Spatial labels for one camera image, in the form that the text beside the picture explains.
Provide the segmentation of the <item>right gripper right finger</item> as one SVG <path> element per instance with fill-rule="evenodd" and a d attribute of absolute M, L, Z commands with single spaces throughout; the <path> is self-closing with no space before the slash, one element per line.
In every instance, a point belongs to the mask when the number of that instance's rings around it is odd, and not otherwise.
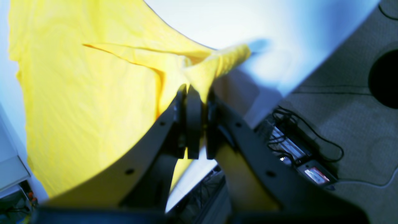
<path fill-rule="evenodd" d="M 364 215 L 283 164 L 213 90 L 207 97 L 206 138 L 207 158 L 223 170 L 238 213 Z"/>

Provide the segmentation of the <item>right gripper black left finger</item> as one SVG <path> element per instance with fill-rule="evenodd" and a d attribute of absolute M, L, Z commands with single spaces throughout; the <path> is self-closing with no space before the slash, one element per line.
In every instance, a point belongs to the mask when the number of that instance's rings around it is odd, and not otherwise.
<path fill-rule="evenodd" d="M 203 103 L 193 86 L 181 85 L 168 108 L 120 159 L 78 187 L 47 202 L 62 209 L 165 210 L 178 159 L 198 159 Z"/>

